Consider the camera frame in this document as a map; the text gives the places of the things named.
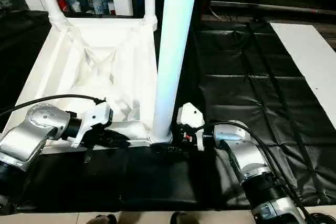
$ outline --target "black cable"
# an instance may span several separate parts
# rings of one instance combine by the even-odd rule
[[[32,105],[34,103],[49,101],[49,100],[58,99],[58,98],[82,98],[82,99],[92,100],[93,102],[95,102],[95,104],[99,104],[101,102],[104,102],[104,100],[101,100],[101,99],[98,99],[98,98],[95,98],[95,97],[90,97],[88,95],[82,95],[82,94],[59,94],[59,95],[51,95],[49,97],[43,97],[43,98],[39,98],[39,99],[36,99],[36,100],[31,100],[29,102],[25,102],[25,103],[22,103],[20,105],[15,106],[15,107],[12,107],[12,108],[10,108],[8,110],[5,110],[5,111],[1,112],[0,116],[12,113],[13,111],[22,109],[23,107],[26,107],[26,106],[30,106],[30,105]]]
[[[268,146],[251,129],[249,129],[248,127],[245,127],[245,126],[243,126],[239,123],[236,123],[236,122],[221,121],[221,122],[206,123],[206,124],[204,124],[200,127],[193,128],[193,133],[196,133],[197,131],[199,131],[201,129],[213,127],[213,126],[219,125],[219,124],[226,124],[226,125],[232,125],[232,126],[239,127],[241,129],[243,129],[244,131],[248,132],[257,141],[257,143],[260,145],[260,148],[262,149],[262,151],[265,155],[265,158],[266,158],[271,170],[275,173],[277,178],[279,178],[279,176],[277,174],[277,170],[275,169],[273,162],[276,164],[278,170],[280,171],[281,176],[285,180],[286,185],[288,187],[288,190],[285,187],[285,190],[287,191],[288,196],[291,197],[292,200],[296,203],[296,205],[301,209],[301,211],[303,212],[306,219],[309,220],[311,224],[316,224],[317,222],[315,221],[313,216],[311,216],[308,213],[308,211],[304,208],[303,204],[301,203],[299,197],[297,196],[297,193],[295,192],[295,189],[293,188],[292,184],[290,183],[289,179],[287,178],[286,173],[284,172],[281,165],[277,161],[273,152],[268,148]]]

